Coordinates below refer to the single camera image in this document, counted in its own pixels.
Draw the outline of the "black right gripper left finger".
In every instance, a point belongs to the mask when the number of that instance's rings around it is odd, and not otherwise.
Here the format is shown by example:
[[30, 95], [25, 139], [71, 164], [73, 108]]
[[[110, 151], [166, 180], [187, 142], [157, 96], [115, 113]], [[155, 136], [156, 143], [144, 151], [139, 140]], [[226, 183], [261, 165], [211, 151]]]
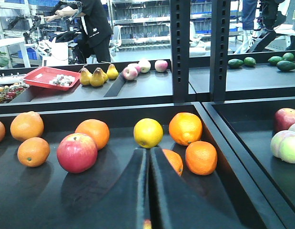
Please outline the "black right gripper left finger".
[[142, 229], [147, 179], [147, 153], [135, 149], [117, 182], [93, 206], [78, 210], [62, 229]]

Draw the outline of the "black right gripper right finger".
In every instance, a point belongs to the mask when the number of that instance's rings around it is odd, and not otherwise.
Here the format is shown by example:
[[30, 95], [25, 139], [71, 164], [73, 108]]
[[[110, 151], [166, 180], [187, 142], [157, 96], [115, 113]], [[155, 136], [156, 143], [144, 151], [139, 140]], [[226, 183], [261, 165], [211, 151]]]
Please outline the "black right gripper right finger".
[[264, 222], [236, 176], [177, 175], [162, 150], [150, 154], [157, 229], [262, 229]]

